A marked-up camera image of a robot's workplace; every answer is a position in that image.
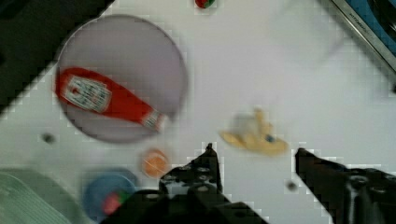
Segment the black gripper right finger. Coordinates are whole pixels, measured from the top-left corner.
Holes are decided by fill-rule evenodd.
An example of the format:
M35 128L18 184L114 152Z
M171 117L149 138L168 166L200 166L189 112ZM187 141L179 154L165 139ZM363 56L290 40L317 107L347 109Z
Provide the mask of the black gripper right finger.
M295 154L295 172L333 224L396 224L394 175L375 168L347 168L304 148Z

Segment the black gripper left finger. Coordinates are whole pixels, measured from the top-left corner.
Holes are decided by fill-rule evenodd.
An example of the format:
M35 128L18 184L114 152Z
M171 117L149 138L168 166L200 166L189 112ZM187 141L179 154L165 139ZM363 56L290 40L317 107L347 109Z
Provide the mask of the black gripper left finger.
M186 195L189 188L208 184L222 191L218 154L209 143L205 152L188 164L171 169L159 180L159 191L170 198Z

